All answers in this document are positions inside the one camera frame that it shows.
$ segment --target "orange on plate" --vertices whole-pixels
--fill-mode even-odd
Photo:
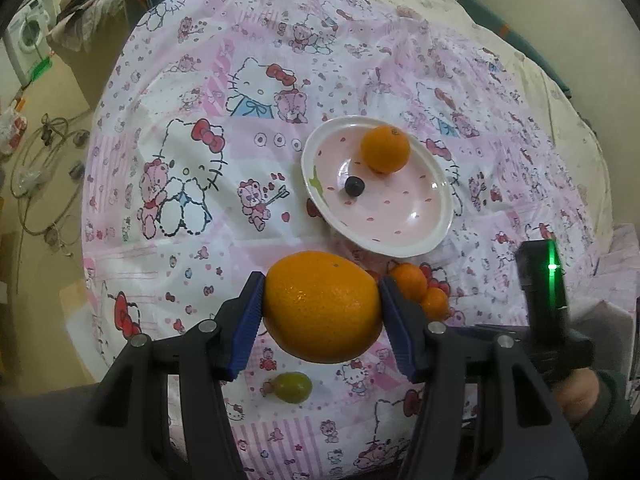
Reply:
[[[271,266],[262,316],[285,352],[313,363],[356,358],[382,329],[376,280],[349,260],[319,251],[290,254]]]
[[[449,317],[449,297],[441,288],[430,286],[420,305],[431,320],[444,321]]]
[[[365,164],[378,173],[402,170],[409,161],[411,147],[406,133],[394,126],[378,126],[369,130],[360,141],[360,153]]]
[[[429,282],[420,267],[404,263],[391,269],[389,275],[396,280],[396,285],[407,300],[420,303],[427,294]]]

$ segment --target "human hand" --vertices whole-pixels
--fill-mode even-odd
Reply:
[[[569,424],[578,424],[591,411],[600,394],[600,381],[590,368],[579,368],[555,384],[554,397]]]

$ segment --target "beige bedsheet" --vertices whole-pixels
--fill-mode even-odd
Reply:
[[[544,71],[501,40],[476,25],[455,0],[379,0],[413,9],[427,20],[454,28],[494,52],[515,77],[533,117],[549,134],[564,159],[593,219],[600,253],[607,253],[613,236],[609,171],[600,144],[590,128]]]

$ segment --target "blue gripper pad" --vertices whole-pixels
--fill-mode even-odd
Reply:
[[[261,272],[254,271],[249,275],[240,296],[234,302],[235,319],[221,319],[222,322],[229,322],[232,333],[228,334],[228,371],[231,380],[246,368],[254,346],[255,336],[262,320],[262,294],[264,292],[265,277]]]
[[[378,282],[382,319],[400,372],[412,383],[422,380],[427,367],[424,327],[426,317],[414,301],[405,300],[395,280],[385,276]]]

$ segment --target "washing machine door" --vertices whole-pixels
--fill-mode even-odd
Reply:
[[[18,34],[17,43],[20,50],[25,54],[34,52],[44,39],[44,31],[40,26],[38,16],[33,14],[27,16],[20,26],[20,34]]]

